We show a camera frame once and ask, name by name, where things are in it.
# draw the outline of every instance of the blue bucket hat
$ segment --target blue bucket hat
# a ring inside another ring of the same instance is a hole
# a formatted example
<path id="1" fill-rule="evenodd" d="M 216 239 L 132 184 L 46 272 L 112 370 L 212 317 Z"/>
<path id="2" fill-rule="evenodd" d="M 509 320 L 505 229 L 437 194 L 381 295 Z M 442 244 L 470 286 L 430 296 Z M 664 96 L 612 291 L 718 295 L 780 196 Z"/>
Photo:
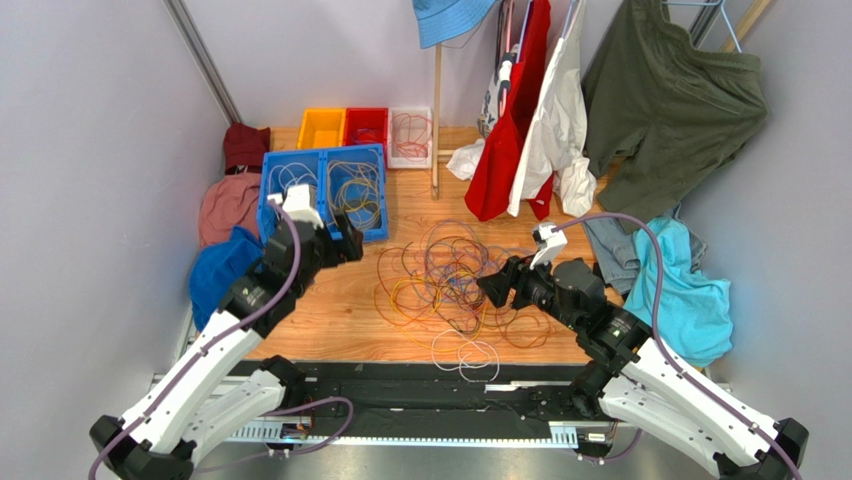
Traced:
<path id="1" fill-rule="evenodd" d="M 479 25 L 496 0 L 412 0 L 420 48 L 449 40 Z"/>

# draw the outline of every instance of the blue plastic bin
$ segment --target blue plastic bin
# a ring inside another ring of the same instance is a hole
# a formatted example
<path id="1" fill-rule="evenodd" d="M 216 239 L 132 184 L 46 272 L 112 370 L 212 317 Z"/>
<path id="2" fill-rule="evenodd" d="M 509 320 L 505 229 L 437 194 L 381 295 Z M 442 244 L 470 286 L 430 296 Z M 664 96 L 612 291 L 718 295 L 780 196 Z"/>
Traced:
<path id="1" fill-rule="evenodd" d="M 331 238 L 342 238 L 334 224 L 334 205 L 362 206 L 347 212 L 358 230 L 364 232 L 365 242 L 387 240 L 388 207 L 385 200 L 384 150 L 380 144 L 330 148 L 326 155 L 325 208 L 320 211 L 331 231 Z M 360 170 L 367 179 L 355 175 Z"/>
<path id="2" fill-rule="evenodd" d="M 275 233 L 276 225 L 275 212 L 266 203 L 267 195 L 283 193 L 288 186 L 295 183 L 307 183 L 317 188 L 315 207 L 322 212 L 325 210 L 325 171 L 325 151 L 322 149 L 269 152 L 263 156 L 260 197 L 257 202 L 257 227 L 264 245 L 266 239 Z"/>

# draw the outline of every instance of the red plastic bin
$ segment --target red plastic bin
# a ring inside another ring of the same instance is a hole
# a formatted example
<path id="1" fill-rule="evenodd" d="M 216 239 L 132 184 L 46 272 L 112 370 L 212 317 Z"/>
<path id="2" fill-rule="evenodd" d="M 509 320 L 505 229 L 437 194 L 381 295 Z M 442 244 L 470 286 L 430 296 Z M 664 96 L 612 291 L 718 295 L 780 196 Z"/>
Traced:
<path id="1" fill-rule="evenodd" d="M 385 170 L 388 168 L 388 109 L 347 108 L 343 127 L 343 145 L 380 143 L 384 152 Z"/>

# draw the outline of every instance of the wooden pole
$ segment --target wooden pole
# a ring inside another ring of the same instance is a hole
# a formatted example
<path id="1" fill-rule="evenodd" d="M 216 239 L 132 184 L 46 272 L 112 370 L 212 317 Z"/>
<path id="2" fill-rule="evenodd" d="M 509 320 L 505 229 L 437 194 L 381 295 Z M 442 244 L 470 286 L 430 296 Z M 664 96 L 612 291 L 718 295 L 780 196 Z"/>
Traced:
<path id="1" fill-rule="evenodd" d="M 736 34 L 737 40 L 742 41 L 745 36 L 748 34 L 748 31 L 751 30 L 751 27 L 754 26 L 757 19 L 763 15 L 763 11 L 766 10 L 766 7 L 772 0 L 754 0 L 751 4 L 751 7 L 746 11 L 743 18 L 740 19 L 739 23 L 737 23 Z M 734 51 L 734 41 L 732 39 L 728 39 L 725 41 L 725 44 L 722 45 L 723 52 L 733 52 Z"/>
<path id="2" fill-rule="evenodd" d="M 432 107 L 432 200 L 441 198 L 438 145 L 441 131 L 441 44 L 435 45 L 435 105 Z"/>

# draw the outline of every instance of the yellow plastic bin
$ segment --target yellow plastic bin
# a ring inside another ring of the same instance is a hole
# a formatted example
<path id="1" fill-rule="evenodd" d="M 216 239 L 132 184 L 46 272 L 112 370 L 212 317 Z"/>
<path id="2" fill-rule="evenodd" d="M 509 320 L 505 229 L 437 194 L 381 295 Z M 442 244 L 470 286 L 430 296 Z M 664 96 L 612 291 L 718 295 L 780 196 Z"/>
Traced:
<path id="1" fill-rule="evenodd" d="M 299 150 L 343 146 L 346 124 L 345 108 L 308 108 L 302 116 L 299 130 Z"/>

